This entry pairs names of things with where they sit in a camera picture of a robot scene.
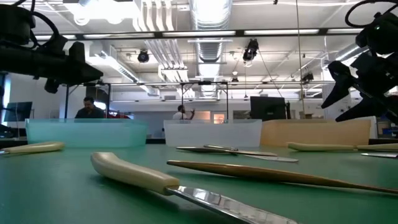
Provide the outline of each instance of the computer screen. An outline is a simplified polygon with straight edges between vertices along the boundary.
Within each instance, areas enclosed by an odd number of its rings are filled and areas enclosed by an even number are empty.
[[[252,96],[250,97],[251,118],[269,121],[286,119],[285,98]]]
[[[25,121],[25,119],[30,117],[32,102],[8,103],[7,108],[4,108],[4,110],[6,111],[4,121]]]

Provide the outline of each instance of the man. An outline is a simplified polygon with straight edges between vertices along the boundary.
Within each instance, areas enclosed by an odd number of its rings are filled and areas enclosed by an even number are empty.
[[[178,112],[173,115],[173,119],[192,119],[195,115],[195,109],[191,111],[191,117],[188,118],[185,114],[185,107],[184,105],[178,106]]]
[[[87,96],[83,104],[85,107],[77,112],[75,118],[105,118],[104,111],[94,105],[94,98]]]

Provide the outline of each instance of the ceiling duct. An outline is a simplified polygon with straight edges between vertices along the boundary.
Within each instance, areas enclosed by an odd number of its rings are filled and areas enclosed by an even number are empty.
[[[194,30],[228,29],[232,0],[190,0],[189,3]],[[220,64],[214,63],[221,62],[223,47],[224,43],[222,42],[198,42],[195,44],[198,63],[200,63],[198,65],[200,76],[213,80],[218,76]],[[202,92],[205,96],[215,95],[215,92]]]

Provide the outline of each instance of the desk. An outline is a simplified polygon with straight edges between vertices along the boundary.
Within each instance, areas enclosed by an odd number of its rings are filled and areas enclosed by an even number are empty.
[[[93,151],[114,152],[121,159],[177,177],[184,186],[218,192],[303,224],[396,222],[396,195],[255,182],[165,163],[174,159],[241,164],[398,189],[398,161],[393,159],[360,156],[358,152],[262,150],[297,158],[300,162],[290,164],[227,154],[177,152],[165,145],[1,156],[0,223],[232,223],[230,219],[176,196],[164,197],[100,176],[91,166]]]

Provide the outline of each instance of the dark shirt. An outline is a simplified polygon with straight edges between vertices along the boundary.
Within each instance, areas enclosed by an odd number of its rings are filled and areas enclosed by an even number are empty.
[[[77,111],[75,118],[105,118],[104,111],[94,107],[94,109],[89,113],[85,108]]]

